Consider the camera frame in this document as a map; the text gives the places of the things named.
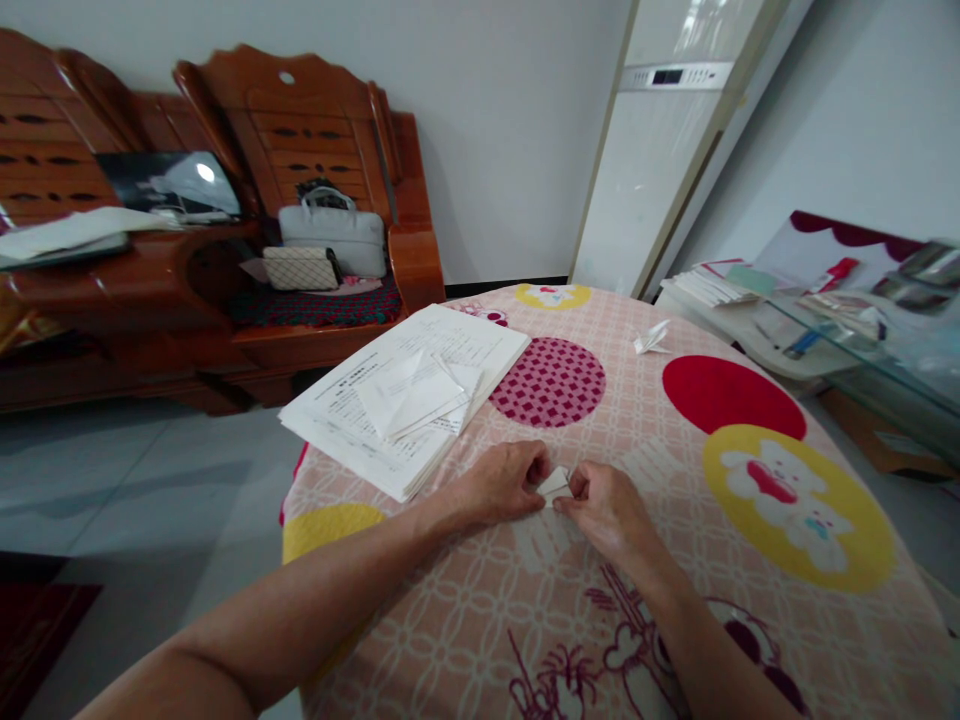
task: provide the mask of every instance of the round table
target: round table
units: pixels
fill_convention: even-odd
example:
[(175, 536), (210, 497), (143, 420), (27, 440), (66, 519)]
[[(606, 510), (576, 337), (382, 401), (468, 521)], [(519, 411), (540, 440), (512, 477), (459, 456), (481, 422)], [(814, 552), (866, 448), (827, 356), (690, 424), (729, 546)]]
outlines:
[[(448, 303), (533, 342), (420, 492), (491, 445), (625, 470), (740, 647), (810, 716), (944, 716), (940, 614), (889, 520), (817, 422), (749, 359), (582, 286)], [(313, 448), (284, 503), (285, 561), (403, 506)], [(308, 717), (688, 714), (643, 598), (549, 506), (452, 540), (302, 688)]]

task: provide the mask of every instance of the white wall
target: white wall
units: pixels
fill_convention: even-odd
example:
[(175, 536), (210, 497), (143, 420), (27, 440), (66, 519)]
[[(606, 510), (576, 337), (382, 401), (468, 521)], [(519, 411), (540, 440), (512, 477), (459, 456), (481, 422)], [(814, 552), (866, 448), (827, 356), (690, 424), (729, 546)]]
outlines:
[(630, 0), (32, 0), (0, 25), (131, 88), (246, 42), (316, 52), (417, 115), (446, 282), (566, 275)]
[(671, 274), (753, 259), (793, 210), (960, 236), (960, 3), (817, 0)]

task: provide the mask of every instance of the cardboard box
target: cardboard box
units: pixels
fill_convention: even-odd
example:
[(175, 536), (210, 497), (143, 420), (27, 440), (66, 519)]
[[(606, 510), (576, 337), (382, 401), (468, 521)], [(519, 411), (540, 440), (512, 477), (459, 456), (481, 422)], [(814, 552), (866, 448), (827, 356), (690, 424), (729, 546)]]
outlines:
[(817, 399), (878, 472), (923, 482), (960, 479), (955, 468), (840, 390), (830, 388)]

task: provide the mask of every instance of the red circle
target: red circle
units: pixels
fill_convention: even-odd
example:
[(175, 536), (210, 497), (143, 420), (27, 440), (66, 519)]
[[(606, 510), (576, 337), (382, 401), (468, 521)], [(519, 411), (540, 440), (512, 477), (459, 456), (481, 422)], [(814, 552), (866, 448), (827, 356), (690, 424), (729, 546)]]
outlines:
[(758, 425), (803, 440), (807, 421), (787, 393), (750, 368), (687, 355), (663, 370), (663, 389), (681, 415), (708, 435), (726, 425)]

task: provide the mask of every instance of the hand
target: hand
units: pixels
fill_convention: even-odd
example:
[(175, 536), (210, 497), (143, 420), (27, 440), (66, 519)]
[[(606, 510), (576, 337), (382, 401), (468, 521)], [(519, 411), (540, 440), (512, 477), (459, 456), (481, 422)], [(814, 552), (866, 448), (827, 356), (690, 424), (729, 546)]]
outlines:
[(638, 587), (670, 560), (625, 473), (587, 460), (573, 471), (569, 485), (573, 497), (555, 498), (554, 509), (573, 520), (601, 555), (631, 577), (639, 575)]
[(444, 491), (467, 524), (492, 525), (543, 508), (546, 501), (531, 486), (539, 485), (549, 470), (542, 440), (500, 443)]

